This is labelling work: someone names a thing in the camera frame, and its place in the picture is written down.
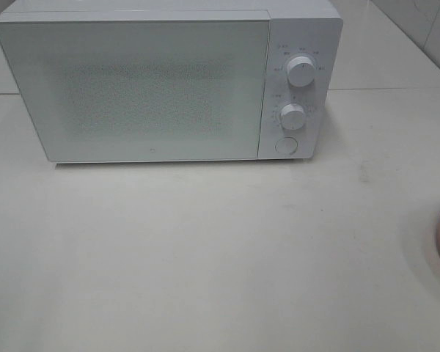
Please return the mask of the round white door button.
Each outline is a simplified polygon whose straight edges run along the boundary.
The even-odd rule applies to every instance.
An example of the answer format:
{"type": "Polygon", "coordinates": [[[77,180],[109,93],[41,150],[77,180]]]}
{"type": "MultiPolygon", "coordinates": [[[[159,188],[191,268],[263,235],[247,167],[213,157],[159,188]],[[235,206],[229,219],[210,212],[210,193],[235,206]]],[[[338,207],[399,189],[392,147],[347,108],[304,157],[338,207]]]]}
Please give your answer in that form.
{"type": "Polygon", "coordinates": [[[275,150],[284,155],[293,155],[298,149],[298,142],[293,137],[284,137],[280,139],[276,145],[275,150]]]}

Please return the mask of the upper white microwave knob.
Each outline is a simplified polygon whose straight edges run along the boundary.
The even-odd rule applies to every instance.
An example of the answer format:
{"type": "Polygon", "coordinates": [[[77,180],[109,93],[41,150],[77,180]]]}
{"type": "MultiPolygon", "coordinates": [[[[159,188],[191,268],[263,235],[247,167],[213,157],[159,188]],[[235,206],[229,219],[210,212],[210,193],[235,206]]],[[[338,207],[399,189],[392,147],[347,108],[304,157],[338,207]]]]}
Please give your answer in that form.
{"type": "Polygon", "coordinates": [[[305,87],[315,79],[315,60],[308,55],[296,55],[285,65],[287,81],[293,87],[305,87]]]}

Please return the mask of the white microwave knob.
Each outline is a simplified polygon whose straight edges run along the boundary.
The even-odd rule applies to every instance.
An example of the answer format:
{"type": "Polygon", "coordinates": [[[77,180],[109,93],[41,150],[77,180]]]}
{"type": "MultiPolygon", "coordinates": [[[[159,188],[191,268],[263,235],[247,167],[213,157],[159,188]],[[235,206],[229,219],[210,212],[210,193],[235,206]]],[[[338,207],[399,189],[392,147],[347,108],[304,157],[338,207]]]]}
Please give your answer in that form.
{"type": "Polygon", "coordinates": [[[304,108],[297,103],[284,106],[279,113],[280,124],[285,130],[296,131],[304,127],[306,114],[304,108]]]}
{"type": "Polygon", "coordinates": [[[305,87],[315,79],[315,60],[308,55],[296,55],[285,65],[287,81],[293,87],[305,87]]]}

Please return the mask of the lower white microwave knob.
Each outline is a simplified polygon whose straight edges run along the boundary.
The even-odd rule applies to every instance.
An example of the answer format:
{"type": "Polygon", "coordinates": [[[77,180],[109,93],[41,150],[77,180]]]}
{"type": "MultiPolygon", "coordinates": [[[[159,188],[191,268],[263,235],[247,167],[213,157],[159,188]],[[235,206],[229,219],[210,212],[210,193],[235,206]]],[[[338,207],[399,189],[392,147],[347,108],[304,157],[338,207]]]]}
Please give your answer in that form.
{"type": "Polygon", "coordinates": [[[304,127],[306,114],[304,108],[297,103],[284,106],[279,113],[280,124],[285,130],[296,131],[304,127]]]}

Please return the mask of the white microwave door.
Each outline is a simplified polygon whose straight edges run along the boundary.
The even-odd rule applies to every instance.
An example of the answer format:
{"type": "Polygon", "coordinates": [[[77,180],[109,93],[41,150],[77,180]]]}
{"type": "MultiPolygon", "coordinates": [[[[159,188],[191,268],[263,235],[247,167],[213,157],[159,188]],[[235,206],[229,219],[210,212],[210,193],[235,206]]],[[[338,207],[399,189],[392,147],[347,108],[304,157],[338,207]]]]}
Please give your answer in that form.
{"type": "Polygon", "coordinates": [[[257,156],[267,21],[0,23],[49,161],[257,156]]]}

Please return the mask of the white microwave oven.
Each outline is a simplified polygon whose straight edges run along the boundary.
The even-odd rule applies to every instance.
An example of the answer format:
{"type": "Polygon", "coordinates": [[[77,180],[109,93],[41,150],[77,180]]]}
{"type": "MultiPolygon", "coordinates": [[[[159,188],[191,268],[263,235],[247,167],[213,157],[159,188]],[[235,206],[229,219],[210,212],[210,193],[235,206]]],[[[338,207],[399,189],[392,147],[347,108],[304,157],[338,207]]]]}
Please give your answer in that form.
{"type": "Polygon", "coordinates": [[[187,161],[311,158],[343,26],[340,14],[329,1],[15,1],[0,14],[0,23],[194,21],[267,21],[268,46],[257,156],[187,161]],[[301,54],[315,60],[315,79],[305,87],[293,87],[287,81],[285,65],[301,54]],[[279,113],[290,103],[301,105],[306,114],[304,127],[296,131],[285,130],[280,124],[279,113]],[[298,149],[293,155],[275,150],[276,143],[284,137],[297,140],[298,149]]]}

